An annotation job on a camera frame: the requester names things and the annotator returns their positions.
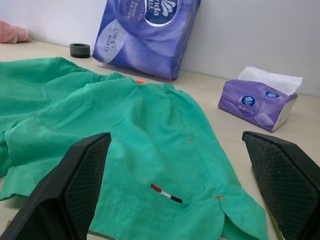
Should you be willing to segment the large purple tissue multipack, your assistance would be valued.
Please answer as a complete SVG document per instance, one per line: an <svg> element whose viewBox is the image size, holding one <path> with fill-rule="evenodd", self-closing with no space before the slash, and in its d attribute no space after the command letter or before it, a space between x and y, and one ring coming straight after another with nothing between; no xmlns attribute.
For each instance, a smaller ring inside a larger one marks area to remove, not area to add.
<svg viewBox="0 0 320 240"><path fill-rule="evenodd" d="M107 0L92 56L176 80L202 0Z"/></svg>

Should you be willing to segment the small purple tissue pack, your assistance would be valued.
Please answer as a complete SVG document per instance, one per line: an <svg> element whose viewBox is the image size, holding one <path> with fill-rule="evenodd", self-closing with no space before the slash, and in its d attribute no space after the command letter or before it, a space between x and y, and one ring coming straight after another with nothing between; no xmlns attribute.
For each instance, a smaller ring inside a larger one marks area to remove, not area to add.
<svg viewBox="0 0 320 240"><path fill-rule="evenodd" d="M247 66L237 79L224 84L218 107L274 132L289 118L302 77Z"/></svg>

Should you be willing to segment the green shorts with orange drawstring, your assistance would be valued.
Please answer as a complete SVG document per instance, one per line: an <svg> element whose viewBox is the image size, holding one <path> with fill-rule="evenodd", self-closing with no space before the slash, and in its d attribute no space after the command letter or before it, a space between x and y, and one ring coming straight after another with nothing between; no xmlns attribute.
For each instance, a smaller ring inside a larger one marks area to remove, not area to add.
<svg viewBox="0 0 320 240"><path fill-rule="evenodd" d="M197 102L62 57L0 61L0 201L27 197L74 143L110 133L90 230L115 240L269 240Z"/></svg>

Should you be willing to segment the pink plush toy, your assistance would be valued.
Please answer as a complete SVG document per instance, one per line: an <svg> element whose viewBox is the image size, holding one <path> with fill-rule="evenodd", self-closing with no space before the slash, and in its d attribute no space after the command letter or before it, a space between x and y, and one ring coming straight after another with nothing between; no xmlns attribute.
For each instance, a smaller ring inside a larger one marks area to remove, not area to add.
<svg viewBox="0 0 320 240"><path fill-rule="evenodd" d="M19 26L10 25L9 23L0 20L0 43L1 44L16 44L19 42L31 42L32 38L29 32Z"/></svg>

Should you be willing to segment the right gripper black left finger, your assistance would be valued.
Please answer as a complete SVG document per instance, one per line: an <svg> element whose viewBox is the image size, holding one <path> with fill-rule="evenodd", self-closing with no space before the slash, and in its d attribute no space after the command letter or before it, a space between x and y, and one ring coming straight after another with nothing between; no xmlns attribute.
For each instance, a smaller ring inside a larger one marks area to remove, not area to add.
<svg viewBox="0 0 320 240"><path fill-rule="evenodd" d="M111 140L105 132L73 144L37 184L0 240L87 240Z"/></svg>

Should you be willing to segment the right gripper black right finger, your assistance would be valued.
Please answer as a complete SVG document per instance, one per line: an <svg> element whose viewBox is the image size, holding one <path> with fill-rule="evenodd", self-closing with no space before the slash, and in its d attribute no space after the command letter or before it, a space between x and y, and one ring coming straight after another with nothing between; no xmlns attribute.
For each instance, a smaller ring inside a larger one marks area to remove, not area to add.
<svg viewBox="0 0 320 240"><path fill-rule="evenodd" d="M242 140L280 240L320 240L320 166L293 142L253 131Z"/></svg>

